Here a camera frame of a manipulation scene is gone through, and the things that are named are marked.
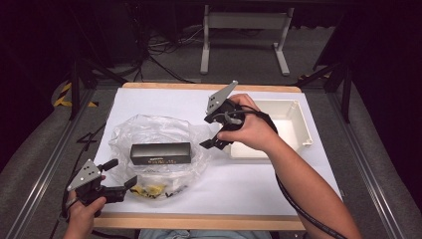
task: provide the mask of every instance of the rectangular box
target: rectangular box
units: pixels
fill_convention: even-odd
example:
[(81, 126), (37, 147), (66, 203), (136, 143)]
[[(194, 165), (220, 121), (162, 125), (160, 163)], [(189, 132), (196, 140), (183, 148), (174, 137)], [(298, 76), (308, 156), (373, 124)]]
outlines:
[(133, 144), (130, 159), (134, 165), (190, 163), (190, 142)]
[[(270, 115), (277, 127), (279, 136), (297, 153), (313, 143), (301, 105), (296, 100), (255, 100), (261, 112)], [(234, 142), (224, 148), (233, 158), (267, 158), (258, 150), (254, 150), (241, 142)]]

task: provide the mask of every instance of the blue fabric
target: blue fabric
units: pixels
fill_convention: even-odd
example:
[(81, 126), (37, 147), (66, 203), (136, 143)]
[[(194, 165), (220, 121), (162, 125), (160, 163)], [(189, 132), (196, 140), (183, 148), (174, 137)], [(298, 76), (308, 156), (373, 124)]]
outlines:
[(140, 230), (139, 239), (271, 239), (268, 231)]

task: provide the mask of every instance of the clear plastic bag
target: clear plastic bag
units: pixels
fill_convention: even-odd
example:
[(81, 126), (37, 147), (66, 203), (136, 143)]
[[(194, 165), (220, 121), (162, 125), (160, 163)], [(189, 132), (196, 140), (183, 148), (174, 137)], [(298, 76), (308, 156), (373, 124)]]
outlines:
[[(193, 125), (185, 120), (137, 115), (116, 126), (111, 140), (111, 159), (118, 159), (118, 166), (110, 175), (123, 184), (137, 175), (137, 185), (131, 192), (148, 198), (168, 198), (188, 187), (199, 178), (207, 165), (210, 153), (199, 145), (209, 138), (207, 124)], [(190, 142), (191, 163), (134, 165), (130, 149), (136, 143)]]

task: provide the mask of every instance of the white plastic tray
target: white plastic tray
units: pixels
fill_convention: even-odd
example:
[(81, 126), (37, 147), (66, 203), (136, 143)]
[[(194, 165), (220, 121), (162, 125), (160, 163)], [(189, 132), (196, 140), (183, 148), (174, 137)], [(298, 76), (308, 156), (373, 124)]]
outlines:
[[(263, 113), (270, 115), (279, 136), (297, 153), (313, 144), (299, 101), (255, 100), (255, 103)], [(240, 142), (229, 144), (224, 150), (235, 159), (267, 158), (262, 151), (254, 150)]]

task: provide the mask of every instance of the person's right hand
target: person's right hand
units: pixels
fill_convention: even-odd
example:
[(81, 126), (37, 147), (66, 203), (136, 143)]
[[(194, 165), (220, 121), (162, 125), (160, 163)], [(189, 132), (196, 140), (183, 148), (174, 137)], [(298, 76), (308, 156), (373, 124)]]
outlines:
[[(250, 110), (249, 108), (260, 110), (247, 94), (234, 95), (230, 97), (230, 100), (237, 105), (245, 106), (243, 110)], [(262, 151), (271, 149), (273, 142), (280, 139), (263, 119), (254, 114), (246, 114), (245, 122), (239, 130), (221, 131), (217, 134), (217, 138), (226, 141), (239, 141), (253, 149)]]

